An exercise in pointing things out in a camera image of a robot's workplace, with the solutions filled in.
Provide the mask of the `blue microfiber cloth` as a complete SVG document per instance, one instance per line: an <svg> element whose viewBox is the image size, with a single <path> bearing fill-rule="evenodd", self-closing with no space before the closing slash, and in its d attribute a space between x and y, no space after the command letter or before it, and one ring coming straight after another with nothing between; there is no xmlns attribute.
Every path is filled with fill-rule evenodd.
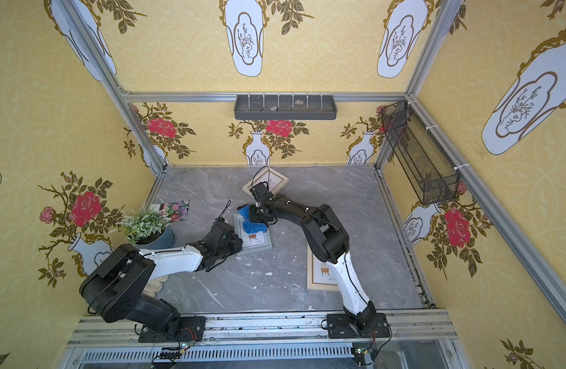
<svg viewBox="0 0 566 369"><path fill-rule="evenodd" d="M267 225L251 220L250 206L248 204L238 207L238 213L244 219L242 228L246 234L253 235L257 233L265 233L267 231Z"/></svg>

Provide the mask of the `grey-green picture frame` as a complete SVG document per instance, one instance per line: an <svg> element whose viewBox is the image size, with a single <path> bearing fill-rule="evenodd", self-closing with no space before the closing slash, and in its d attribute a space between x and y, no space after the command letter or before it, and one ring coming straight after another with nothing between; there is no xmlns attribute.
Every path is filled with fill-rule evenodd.
<svg viewBox="0 0 566 369"><path fill-rule="evenodd" d="M233 221L236 234L242 240L242 250L238 252L238 256L272 250L269 231L248 234L243 229L244 218L241 215L234 215Z"/></svg>

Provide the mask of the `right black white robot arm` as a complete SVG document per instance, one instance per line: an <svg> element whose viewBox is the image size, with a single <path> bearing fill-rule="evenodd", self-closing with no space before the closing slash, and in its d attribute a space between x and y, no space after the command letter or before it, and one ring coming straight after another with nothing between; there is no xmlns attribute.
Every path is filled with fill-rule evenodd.
<svg viewBox="0 0 566 369"><path fill-rule="evenodd" d="M309 207L270 192L254 193L254 198L250 220L269 226L283 219L300 226L313 256L332 272L349 324L359 335L370 332L377 309L359 281L350 253L350 237L333 209L327 204Z"/></svg>

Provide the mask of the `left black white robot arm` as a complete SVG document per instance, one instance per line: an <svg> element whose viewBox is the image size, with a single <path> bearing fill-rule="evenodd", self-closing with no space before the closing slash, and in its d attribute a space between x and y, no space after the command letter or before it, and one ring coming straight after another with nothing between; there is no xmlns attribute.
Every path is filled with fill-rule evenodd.
<svg viewBox="0 0 566 369"><path fill-rule="evenodd" d="M210 272L243 249L243 240L224 218L216 218L201 241L178 248L138 249L123 244L83 281L80 295L107 323L127 319L171 339L187 331L181 314L164 300L144 294L149 281L190 272Z"/></svg>

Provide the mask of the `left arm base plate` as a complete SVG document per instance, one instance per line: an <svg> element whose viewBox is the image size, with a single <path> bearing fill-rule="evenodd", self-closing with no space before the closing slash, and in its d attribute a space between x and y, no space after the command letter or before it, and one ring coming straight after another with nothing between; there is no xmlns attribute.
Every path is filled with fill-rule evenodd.
<svg viewBox="0 0 566 369"><path fill-rule="evenodd" d="M207 318L205 316L185 316L168 324L167 327L157 331L144 325L138 337L139 343L175 342L185 343L201 342Z"/></svg>

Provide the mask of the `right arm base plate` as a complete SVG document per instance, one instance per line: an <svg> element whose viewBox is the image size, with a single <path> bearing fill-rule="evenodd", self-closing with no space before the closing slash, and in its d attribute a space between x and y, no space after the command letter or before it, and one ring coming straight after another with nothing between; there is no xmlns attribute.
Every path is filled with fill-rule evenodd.
<svg viewBox="0 0 566 369"><path fill-rule="evenodd" d="M325 318L328 337L331 339L390 338L385 314L377 313L364 319L348 313L329 314Z"/></svg>

